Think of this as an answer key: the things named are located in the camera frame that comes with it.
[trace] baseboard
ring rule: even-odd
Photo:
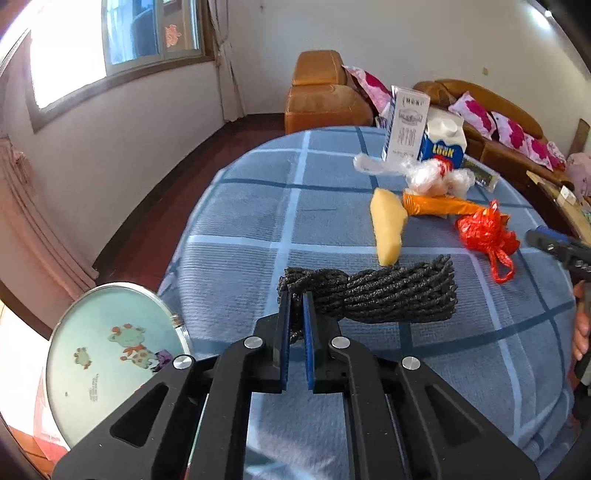
[[[235,122],[227,123],[182,159],[162,180],[158,182],[139,205],[129,214],[117,229],[111,240],[109,240],[103,250],[101,250],[98,257],[96,257],[95,263],[92,265],[93,268],[99,272],[99,278],[97,279],[96,284],[101,285],[108,281],[108,278],[112,273],[115,259],[131,233],[146,218],[148,212],[150,212],[150,210],[160,201],[164,193],[167,192],[188,169],[195,165],[195,162],[205,151],[207,151],[208,148],[219,142],[227,133],[241,128],[241,126],[250,119],[279,116],[283,118],[283,113],[260,113],[247,115]]]

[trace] wooden floor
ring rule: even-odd
[[[129,281],[158,290],[189,215],[218,170],[283,135],[282,115],[250,115],[226,124],[189,155],[190,168],[134,228],[103,282]]]

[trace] pink cloth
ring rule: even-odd
[[[66,249],[47,223],[47,213],[33,186],[26,156],[8,138],[0,139],[0,209],[23,243],[53,280],[73,299],[95,286],[98,272]]]
[[[573,181],[575,193],[591,196],[591,156],[573,153],[568,159],[566,174]]]

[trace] cartoon frog print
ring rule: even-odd
[[[134,327],[126,323],[122,327],[113,327],[109,341],[116,342],[123,347],[123,353],[119,357],[122,361],[131,360],[134,365],[141,368],[148,368],[158,357],[144,346],[146,330],[142,327]]]
[[[76,365],[82,365],[84,370],[88,370],[88,367],[90,367],[92,361],[90,360],[90,356],[88,355],[85,346],[81,346],[80,348],[76,349],[74,352],[74,362]]]

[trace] red plastic bag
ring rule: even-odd
[[[456,222],[460,238],[468,250],[486,253],[491,261],[492,278],[498,284],[505,283],[515,276],[515,265],[509,255],[513,255],[521,244],[515,232],[508,232],[501,221],[499,203],[491,202],[489,208],[479,210],[473,215],[461,217]],[[496,262],[509,268],[509,273],[499,277]]]

